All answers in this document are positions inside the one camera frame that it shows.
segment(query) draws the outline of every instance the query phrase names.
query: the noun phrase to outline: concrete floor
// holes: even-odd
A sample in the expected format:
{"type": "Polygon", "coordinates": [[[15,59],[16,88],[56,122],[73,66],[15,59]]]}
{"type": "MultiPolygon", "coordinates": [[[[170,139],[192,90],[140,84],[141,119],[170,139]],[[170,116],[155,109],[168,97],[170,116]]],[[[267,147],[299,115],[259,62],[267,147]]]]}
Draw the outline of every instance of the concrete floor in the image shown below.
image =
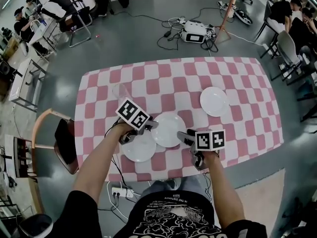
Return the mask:
{"type": "MultiPolygon", "coordinates": [[[[219,0],[130,0],[127,11],[132,15],[145,14],[162,20],[182,15],[190,19],[198,16],[203,7],[217,8],[217,1],[219,0]]],[[[247,26],[239,19],[235,19],[233,23],[228,23],[226,28],[233,34],[253,40],[263,22],[264,5],[254,0],[252,6],[239,1],[237,6],[249,13],[254,24],[247,26]]],[[[113,8],[116,13],[123,11],[116,2],[113,3],[113,8]]],[[[222,22],[218,9],[203,10],[199,20],[204,24],[213,25],[220,25],[222,22]]],[[[166,29],[161,27],[160,22],[149,18],[131,18],[126,14],[108,15],[104,19],[96,19],[89,29],[92,32],[92,39],[84,44],[71,49],[66,40],[60,42],[57,56],[51,57],[49,73],[43,82],[37,115],[48,108],[53,108],[74,117],[77,90],[82,75],[87,71],[139,61],[209,55],[199,45],[182,41],[179,41],[178,51],[166,51],[159,48],[156,41],[166,32],[166,29]]],[[[266,30],[258,43],[268,44],[271,38],[272,33],[266,30]]],[[[165,43],[165,45],[174,47],[175,43],[165,43]]],[[[260,54],[264,52],[262,46],[232,36],[230,41],[219,43],[218,48],[219,52],[212,54],[213,56],[257,58],[268,75],[278,71],[277,66],[280,63],[278,59],[271,60],[269,56],[260,59],[260,54]]],[[[286,169],[283,200],[273,235],[278,237],[278,228],[284,222],[281,215],[292,205],[294,197],[299,196],[306,202],[316,188],[317,170],[316,168],[314,170],[313,166],[317,162],[315,154],[317,136],[308,133],[315,130],[314,126],[299,122],[300,117],[308,108],[303,107],[303,104],[306,106],[309,102],[299,105],[296,101],[298,86],[287,87],[285,82],[282,83],[280,79],[277,79],[272,82],[272,87],[281,114],[285,143],[269,153],[227,168],[226,174],[233,186],[238,188],[265,178],[282,168],[286,169]]],[[[37,137],[38,143],[53,144],[56,122],[54,118],[44,122],[37,137]]],[[[42,201],[46,213],[56,220],[76,176],[70,175],[50,150],[38,150],[37,160],[42,201]]],[[[135,182],[131,183],[131,186],[137,193],[141,193],[148,184],[135,182]]],[[[104,186],[99,207],[109,208],[109,206],[104,186]]],[[[121,199],[120,210],[124,214],[128,215],[132,207],[133,203],[121,199]]],[[[104,236],[113,236],[123,225],[109,212],[100,212],[99,218],[104,236]]]]}

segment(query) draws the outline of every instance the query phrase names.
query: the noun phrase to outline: copper pole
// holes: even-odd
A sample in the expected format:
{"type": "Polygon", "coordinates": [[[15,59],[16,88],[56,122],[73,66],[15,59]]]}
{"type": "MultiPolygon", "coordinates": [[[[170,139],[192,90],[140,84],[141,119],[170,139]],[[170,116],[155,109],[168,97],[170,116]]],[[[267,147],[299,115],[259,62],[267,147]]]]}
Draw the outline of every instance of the copper pole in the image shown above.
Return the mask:
{"type": "Polygon", "coordinates": [[[220,28],[220,30],[219,30],[219,33],[218,33],[218,35],[217,35],[217,37],[216,37],[215,43],[217,42],[218,37],[219,37],[219,35],[220,35],[220,33],[221,33],[222,31],[226,32],[226,34],[229,36],[229,38],[231,38],[230,35],[229,35],[229,34],[227,33],[227,31],[225,30],[224,26],[225,26],[225,24],[226,24],[226,22],[227,22],[227,18],[228,18],[229,12],[230,12],[230,10],[232,9],[233,1],[234,1],[234,0],[230,0],[230,3],[229,3],[229,6],[228,6],[226,15],[225,15],[225,17],[224,17],[224,19],[223,19],[223,22],[222,22],[221,26],[218,26],[218,27],[217,27],[217,28],[220,28]]]}

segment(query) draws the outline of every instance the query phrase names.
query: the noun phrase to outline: wooden chair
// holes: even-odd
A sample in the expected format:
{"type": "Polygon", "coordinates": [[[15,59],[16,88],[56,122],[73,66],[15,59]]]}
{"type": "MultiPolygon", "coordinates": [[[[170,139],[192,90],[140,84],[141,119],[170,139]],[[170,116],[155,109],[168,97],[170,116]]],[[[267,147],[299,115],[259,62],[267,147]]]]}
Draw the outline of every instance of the wooden chair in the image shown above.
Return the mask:
{"type": "Polygon", "coordinates": [[[32,152],[35,152],[35,148],[54,150],[59,160],[72,175],[79,169],[75,148],[74,125],[75,123],[71,117],[65,116],[53,109],[48,109],[37,118],[32,132],[32,152]],[[61,118],[54,134],[56,139],[54,146],[35,143],[38,130],[41,127],[43,120],[48,115],[54,115],[61,118]]]}

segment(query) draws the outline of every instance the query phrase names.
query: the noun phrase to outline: white electronic device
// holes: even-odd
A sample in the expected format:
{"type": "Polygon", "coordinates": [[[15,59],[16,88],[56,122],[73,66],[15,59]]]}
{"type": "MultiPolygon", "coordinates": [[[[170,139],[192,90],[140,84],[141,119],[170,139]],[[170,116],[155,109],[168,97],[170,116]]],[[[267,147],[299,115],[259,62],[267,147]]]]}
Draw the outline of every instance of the white electronic device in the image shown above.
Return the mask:
{"type": "Polygon", "coordinates": [[[206,39],[206,26],[196,20],[188,20],[180,33],[184,42],[203,43],[206,39]]]}

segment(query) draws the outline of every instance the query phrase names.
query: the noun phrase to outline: wooden stand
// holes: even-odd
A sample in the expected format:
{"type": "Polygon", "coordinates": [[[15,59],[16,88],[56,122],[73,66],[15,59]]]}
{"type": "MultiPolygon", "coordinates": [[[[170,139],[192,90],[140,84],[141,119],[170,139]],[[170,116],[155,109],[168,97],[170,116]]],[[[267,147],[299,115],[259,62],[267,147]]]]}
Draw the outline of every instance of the wooden stand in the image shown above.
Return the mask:
{"type": "Polygon", "coordinates": [[[216,28],[219,28],[219,32],[218,32],[218,35],[217,35],[217,37],[216,37],[215,43],[217,42],[217,40],[218,40],[218,38],[219,38],[219,35],[220,35],[220,33],[221,33],[222,31],[226,32],[226,34],[227,34],[228,37],[229,37],[229,40],[231,39],[231,36],[228,34],[228,32],[227,32],[227,30],[224,28],[224,26],[225,26],[225,24],[226,24],[226,22],[227,22],[227,18],[228,18],[228,15],[229,15],[229,13],[230,13],[230,10],[232,10],[233,1],[234,1],[234,0],[230,0],[229,6],[228,6],[228,9],[227,9],[227,12],[226,12],[226,15],[225,15],[225,17],[224,17],[224,19],[223,19],[222,24],[221,24],[220,26],[216,26],[216,28]]]}

